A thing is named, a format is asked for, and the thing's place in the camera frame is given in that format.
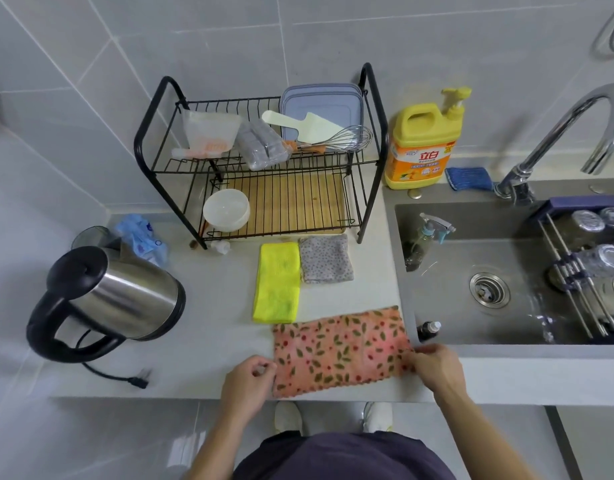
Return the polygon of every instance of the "person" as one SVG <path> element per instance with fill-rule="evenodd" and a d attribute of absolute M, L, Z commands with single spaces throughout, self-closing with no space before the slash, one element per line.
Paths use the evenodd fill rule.
<path fill-rule="evenodd" d="M 447 346 L 423 345 L 404 357 L 434 393 L 471 480 L 537 480 L 467 395 L 463 366 Z M 279 401 L 277 435 L 267 438 L 234 469 L 248 422 L 271 389 L 276 364 L 253 356 L 225 379 L 220 415 L 207 435 L 188 480 L 450 480 L 454 475 L 421 441 L 391 431 L 391 404 L 368 403 L 363 433 L 302 436 L 298 408 Z"/>

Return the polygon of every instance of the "wall tile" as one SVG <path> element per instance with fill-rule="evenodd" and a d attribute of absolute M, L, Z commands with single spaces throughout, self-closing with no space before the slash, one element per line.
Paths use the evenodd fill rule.
<path fill-rule="evenodd" d="M 27 354 L 24 328 L 48 268 L 78 232 L 106 220 L 100 204 L 0 125 L 0 400 Z"/>
<path fill-rule="evenodd" d="M 24 403 L 0 416 L 0 478 L 55 480 L 95 460 L 111 412 L 107 399 Z"/>
<path fill-rule="evenodd" d="M 68 85 L 36 42 L 0 3 L 0 91 L 51 89 Z"/>
<path fill-rule="evenodd" d="M 279 0 L 282 23 L 330 22 L 529 6 L 531 0 Z"/>
<path fill-rule="evenodd" d="M 2 94 L 4 124 L 103 204 L 161 198 L 73 89 Z"/>
<path fill-rule="evenodd" d="M 109 35 L 87 0 L 3 0 L 75 84 Z"/>
<path fill-rule="evenodd" d="M 105 463 L 96 463 L 60 480 L 183 480 L 182 476 L 163 475 L 160 449 L 160 445 L 154 445 Z"/>
<path fill-rule="evenodd" d="M 150 93 L 164 75 L 191 100 L 273 96 L 286 87 L 279 27 L 150 34 L 119 43 Z"/>
<path fill-rule="evenodd" d="M 193 434 L 198 401 L 116 399 L 96 461 L 108 461 Z"/>
<path fill-rule="evenodd" d="M 115 36 L 278 23 L 275 0 L 92 0 Z"/>
<path fill-rule="evenodd" d="M 106 46 L 78 84 L 78 90 L 125 148 L 133 151 L 133 139 L 149 106 L 149 98 L 114 43 Z M 164 123 L 155 118 L 153 124 Z"/>
<path fill-rule="evenodd" d="M 591 90 L 610 82 L 614 82 L 614 59 L 588 61 L 563 88 L 560 97 L 527 135 L 527 140 L 540 141 L 576 101 Z M 609 103 L 601 100 L 583 113 L 574 126 L 568 129 L 554 145 L 551 153 L 569 148 L 594 148 L 607 126 L 608 117 Z M 582 164 L 583 161 L 575 163 L 577 166 Z"/>
<path fill-rule="evenodd" d="M 388 118 L 473 87 L 459 146 L 517 146 L 585 60 L 614 2 L 284 28 L 289 82 L 356 80 L 373 64 Z"/>

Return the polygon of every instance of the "pink floral cloth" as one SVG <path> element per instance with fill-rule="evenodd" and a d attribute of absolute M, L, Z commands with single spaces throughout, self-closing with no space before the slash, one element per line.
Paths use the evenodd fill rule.
<path fill-rule="evenodd" d="M 274 397 L 399 376 L 411 349 L 398 306 L 273 326 Z"/>

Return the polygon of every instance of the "dark shirt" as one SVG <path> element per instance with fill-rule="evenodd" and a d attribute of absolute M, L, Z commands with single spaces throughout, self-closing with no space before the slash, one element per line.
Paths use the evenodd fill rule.
<path fill-rule="evenodd" d="M 398 433 L 286 432 L 265 440 L 233 480 L 455 480 L 420 440 Z"/>

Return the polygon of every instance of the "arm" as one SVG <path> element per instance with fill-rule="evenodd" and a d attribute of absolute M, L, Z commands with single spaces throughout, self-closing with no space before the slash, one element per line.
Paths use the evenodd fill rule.
<path fill-rule="evenodd" d="M 455 352 L 439 344 L 410 355 L 416 373 L 434 393 L 471 480 L 538 480 L 467 395 L 463 366 Z"/>
<path fill-rule="evenodd" d="M 187 480 L 229 480 L 242 433 L 262 408 L 275 378 L 276 364 L 254 355 L 225 378 L 220 416 L 187 474 Z"/>

